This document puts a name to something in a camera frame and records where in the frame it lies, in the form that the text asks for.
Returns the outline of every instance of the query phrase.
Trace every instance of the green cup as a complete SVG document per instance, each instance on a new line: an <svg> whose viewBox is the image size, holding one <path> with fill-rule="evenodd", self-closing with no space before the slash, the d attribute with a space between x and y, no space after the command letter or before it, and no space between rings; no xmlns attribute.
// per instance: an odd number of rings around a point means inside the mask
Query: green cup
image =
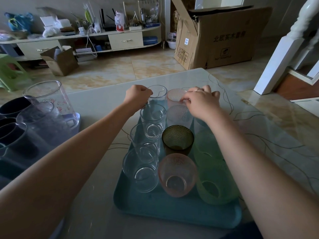
<svg viewBox="0 0 319 239"><path fill-rule="evenodd" d="M199 168L211 167L215 160L223 161L217 140L210 130L200 131L195 135L194 156Z"/></svg>
<svg viewBox="0 0 319 239"><path fill-rule="evenodd" d="M239 196L239 190L225 161L214 161L211 167L198 168L196 187L207 204L224 205Z"/></svg>

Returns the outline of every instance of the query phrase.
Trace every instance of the green plastic stool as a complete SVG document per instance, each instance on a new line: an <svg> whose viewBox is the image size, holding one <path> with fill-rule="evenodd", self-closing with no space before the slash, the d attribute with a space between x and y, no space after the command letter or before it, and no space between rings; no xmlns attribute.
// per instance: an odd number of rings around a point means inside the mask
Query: green plastic stool
<svg viewBox="0 0 319 239"><path fill-rule="evenodd" d="M20 70L13 70L10 66L15 66ZM22 66L11 56L0 54L0 87L7 91L15 91L25 83L32 83L30 75Z"/></svg>

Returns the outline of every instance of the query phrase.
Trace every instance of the hand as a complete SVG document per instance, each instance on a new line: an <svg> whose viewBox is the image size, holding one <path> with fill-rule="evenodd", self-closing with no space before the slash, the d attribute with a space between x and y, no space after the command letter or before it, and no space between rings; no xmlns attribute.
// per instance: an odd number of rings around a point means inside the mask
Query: hand
<svg viewBox="0 0 319 239"><path fill-rule="evenodd" d="M181 98L185 103L190 113L203 121L207 121L210 116L210 111L221 110L219 106L220 92L212 92L209 85L203 88L194 87L190 88L188 92Z"/></svg>
<svg viewBox="0 0 319 239"><path fill-rule="evenodd" d="M143 85L132 85L126 91L123 104L127 104L133 114L142 109L153 92Z"/></svg>

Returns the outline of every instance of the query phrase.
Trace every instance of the person's left hand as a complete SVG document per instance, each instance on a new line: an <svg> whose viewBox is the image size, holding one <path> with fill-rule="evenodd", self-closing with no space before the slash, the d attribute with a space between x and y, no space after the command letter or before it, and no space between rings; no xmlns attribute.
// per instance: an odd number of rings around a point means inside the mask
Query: person's left hand
<svg viewBox="0 0 319 239"><path fill-rule="evenodd" d="M135 113L145 106L152 94L153 92L143 85L132 85L126 91L123 103L128 104L129 108Z"/></svg>

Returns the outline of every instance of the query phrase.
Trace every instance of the person's right arm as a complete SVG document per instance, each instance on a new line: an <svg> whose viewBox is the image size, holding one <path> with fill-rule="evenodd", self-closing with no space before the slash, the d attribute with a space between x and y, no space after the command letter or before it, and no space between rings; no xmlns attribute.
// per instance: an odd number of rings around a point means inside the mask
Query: person's right arm
<svg viewBox="0 0 319 239"><path fill-rule="evenodd" d="M214 133L234 180L264 238L319 238L319 203L259 152L219 106L219 92L191 88L182 98Z"/></svg>

